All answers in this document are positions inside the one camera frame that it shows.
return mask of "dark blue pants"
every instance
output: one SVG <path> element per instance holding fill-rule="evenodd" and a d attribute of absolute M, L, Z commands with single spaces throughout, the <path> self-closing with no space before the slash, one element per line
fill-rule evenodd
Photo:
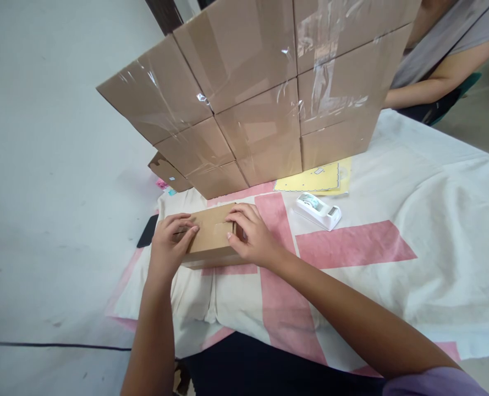
<path fill-rule="evenodd" d="M 198 396 L 381 395 L 385 380 L 300 358 L 241 333 L 182 360 Z"/>

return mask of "yellow paper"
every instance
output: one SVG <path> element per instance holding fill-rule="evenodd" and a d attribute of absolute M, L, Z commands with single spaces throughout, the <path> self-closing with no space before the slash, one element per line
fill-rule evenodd
<path fill-rule="evenodd" d="M 325 191 L 339 187 L 339 164 L 333 162 L 278 179 L 275 191 Z"/>
<path fill-rule="evenodd" d="M 350 165 L 352 157 L 340 159 L 339 166 L 339 187 L 327 191 L 315 192 L 314 195 L 341 195 L 348 194 L 350 184 Z"/>
<path fill-rule="evenodd" d="M 348 157 L 297 175 L 278 179 L 274 190 L 311 191 L 314 192 L 314 195 L 345 194 L 349 191 L 350 165 L 351 157 Z"/>

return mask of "black line on floor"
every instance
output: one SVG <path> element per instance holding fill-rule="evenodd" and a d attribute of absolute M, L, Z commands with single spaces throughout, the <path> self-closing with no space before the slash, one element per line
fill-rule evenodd
<path fill-rule="evenodd" d="M 106 345 L 88 345 L 88 344 L 59 344 L 59 343 L 13 343 L 0 341 L 0 347 L 27 347 L 27 348 L 83 348 L 83 349 L 106 349 L 117 351 L 130 351 L 132 348 L 120 348 Z"/>

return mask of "white tape dispenser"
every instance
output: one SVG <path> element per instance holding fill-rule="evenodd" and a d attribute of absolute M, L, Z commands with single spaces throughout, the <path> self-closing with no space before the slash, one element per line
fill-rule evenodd
<path fill-rule="evenodd" d="M 308 192 L 298 197 L 294 212 L 327 231 L 331 231 L 342 218 L 339 207 L 329 206 Z"/>

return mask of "person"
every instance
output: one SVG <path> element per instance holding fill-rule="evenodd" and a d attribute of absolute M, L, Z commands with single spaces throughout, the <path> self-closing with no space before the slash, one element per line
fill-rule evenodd
<path fill-rule="evenodd" d="M 422 0 L 384 108 L 436 103 L 488 58 L 489 0 Z"/>
<path fill-rule="evenodd" d="M 122 395 L 171 395 L 174 338 L 171 282 L 198 226 L 180 213 L 158 223 Z M 266 345 L 230 335 L 185 358 L 197 395 L 384 394 L 486 395 L 438 346 L 397 316 L 281 247 L 255 205 L 236 204 L 226 221 L 237 222 L 244 241 L 228 233 L 244 259 L 284 279 L 329 321 L 383 379 L 356 376 Z M 183 239 L 173 233 L 189 227 Z"/>

